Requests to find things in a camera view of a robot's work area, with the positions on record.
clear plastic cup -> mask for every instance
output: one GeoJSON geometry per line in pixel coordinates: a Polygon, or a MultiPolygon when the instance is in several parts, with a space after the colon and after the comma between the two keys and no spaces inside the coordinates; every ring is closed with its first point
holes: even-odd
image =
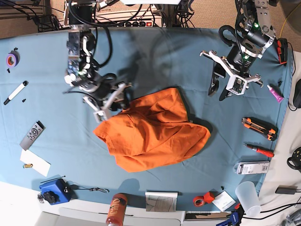
{"type": "Polygon", "coordinates": [[[261,206],[253,182],[241,183],[235,189],[235,194],[248,217],[253,218],[260,214],[261,206]]]}

screwdriver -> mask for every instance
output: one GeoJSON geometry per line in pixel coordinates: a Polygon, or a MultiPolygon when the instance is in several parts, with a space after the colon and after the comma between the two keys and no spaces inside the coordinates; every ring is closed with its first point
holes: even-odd
{"type": "Polygon", "coordinates": [[[248,147],[248,148],[251,148],[253,151],[256,151],[258,153],[261,153],[269,158],[272,158],[274,157],[274,153],[272,153],[271,151],[266,151],[266,150],[263,150],[259,147],[255,147],[253,145],[248,145],[248,144],[244,144],[244,146],[248,147]]]}

blue box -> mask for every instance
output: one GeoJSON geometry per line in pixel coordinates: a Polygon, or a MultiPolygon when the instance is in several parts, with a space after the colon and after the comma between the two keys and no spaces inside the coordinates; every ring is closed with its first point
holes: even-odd
{"type": "Polygon", "coordinates": [[[64,202],[69,202],[71,199],[71,194],[65,192],[65,188],[68,187],[63,179],[49,181],[39,186],[42,195],[45,197],[45,193],[51,194],[53,196],[53,203],[49,202],[50,205],[56,205],[64,202]]]}

orange cloth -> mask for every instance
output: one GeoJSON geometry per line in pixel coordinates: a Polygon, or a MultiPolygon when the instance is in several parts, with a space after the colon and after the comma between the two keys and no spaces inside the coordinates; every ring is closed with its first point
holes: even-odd
{"type": "Polygon", "coordinates": [[[132,101],[94,133],[127,172],[182,162],[199,152],[210,137],[206,127],[188,122],[176,88],[132,101]]]}

blue clamp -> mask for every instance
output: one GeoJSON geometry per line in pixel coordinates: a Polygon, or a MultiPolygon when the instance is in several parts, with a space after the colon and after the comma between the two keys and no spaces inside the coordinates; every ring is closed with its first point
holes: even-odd
{"type": "Polygon", "coordinates": [[[234,213],[231,213],[230,219],[228,219],[224,222],[221,222],[221,223],[217,224],[216,226],[228,226],[229,223],[231,223],[232,225],[236,225],[238,223],[238,221],[239,221],[238,213],[234,212],[234,213]]]}

